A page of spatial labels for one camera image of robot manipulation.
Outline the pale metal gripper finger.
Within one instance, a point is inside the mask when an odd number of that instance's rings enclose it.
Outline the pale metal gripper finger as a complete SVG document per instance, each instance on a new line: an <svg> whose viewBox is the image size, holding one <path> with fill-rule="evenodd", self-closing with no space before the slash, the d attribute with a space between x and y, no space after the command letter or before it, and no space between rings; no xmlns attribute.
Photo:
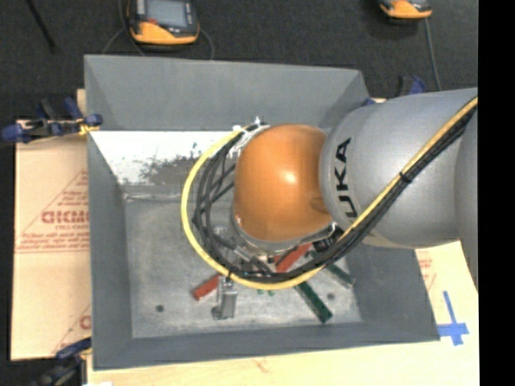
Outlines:
<svg viewBox="0 0 515 386"><path fill-rule="evenodd" d="M225 317L225 298L227 283L225 277L220 277L216 289L216 305L211 309L212 317L215 320L226 319Z"/></svg>
<svg viewBox="0 0 515 386"><path fill-rule="evenodd" d="M235 288L226 288L224 291L224 317L233 318L237 306L238 290Z"/></svg>

